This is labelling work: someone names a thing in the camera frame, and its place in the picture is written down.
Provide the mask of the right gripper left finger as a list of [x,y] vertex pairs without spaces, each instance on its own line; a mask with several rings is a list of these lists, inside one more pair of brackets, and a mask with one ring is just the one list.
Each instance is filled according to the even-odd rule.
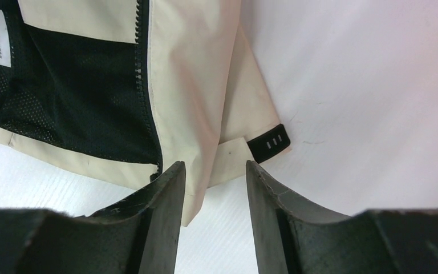
[[90,216],[0,209],[0,273],[173,273],[185,179],[175,162]]

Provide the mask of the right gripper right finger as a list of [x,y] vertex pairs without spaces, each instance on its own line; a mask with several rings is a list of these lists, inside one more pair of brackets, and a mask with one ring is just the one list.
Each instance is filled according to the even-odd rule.
[[259,273],[438,273],[438,209],[343,215],[248,161]]

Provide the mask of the beige zip jacket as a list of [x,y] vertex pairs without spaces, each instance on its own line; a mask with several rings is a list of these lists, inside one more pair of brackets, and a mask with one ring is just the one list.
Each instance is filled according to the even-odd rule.
[[290,146],[240,1],[0,1],[0,144],[138,190],[186,166],[207,188]]

